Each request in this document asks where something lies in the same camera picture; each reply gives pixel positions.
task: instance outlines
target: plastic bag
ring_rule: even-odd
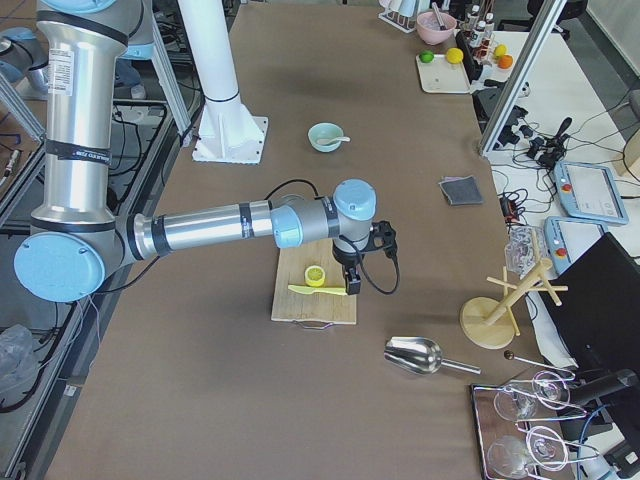
[[[14,325],[0,334],[0,407],[22,400],[35,381],[37,363],[28,328]]]

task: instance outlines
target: gray cloth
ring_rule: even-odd
[[[445,177],[441,182],[438,182],[438,185],[450,205],[481,205],[484,203],[473,176]]]

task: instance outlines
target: metal scoop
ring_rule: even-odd
[[[435,373],[441,366],[464,370],[479,375],[473,365],[442,358],[442,349],[429,338],[392,337],[384,347],[384,358],[413,373]]]

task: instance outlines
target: black monitor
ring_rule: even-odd
[[[630,369],[640,376],[640,266],[613,235],[602,236],[552,283],[569,287],[559,293],[560,307],[542,297],[579,370]],[[601,400],[640,456],[640,388]]]

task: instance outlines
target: office chair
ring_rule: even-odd
[[[553,27],[553,30],[560,33],[560,35],[562,35],[562,38],[564,38],[565,40],[569,40],[571,32],[569,32],[569,30],[566,30],[560,27],[560,25],[558,24],[563,20],[569,20],[570,18],[577,18],[580,15],[582,15],[587,9],[588,2],[589,0],[569,0],[567,4],[564,6],[564,8],[562,9],[562,12],[558,17],[557,23]],[[530,31],[531,27],[533,26],[533,21],[536,19],[538,12],[540,12],[540,9],[542,8],[543,3],[544,3],[544,0],[529,0],[527,2],[527,12],[529,12],[529,14],[531,15],[531,18],[529,20],[505,19],[498,24],[498,30],[504,30],[505,25],[516,25],[519,27],[525,27],[526,32]]]

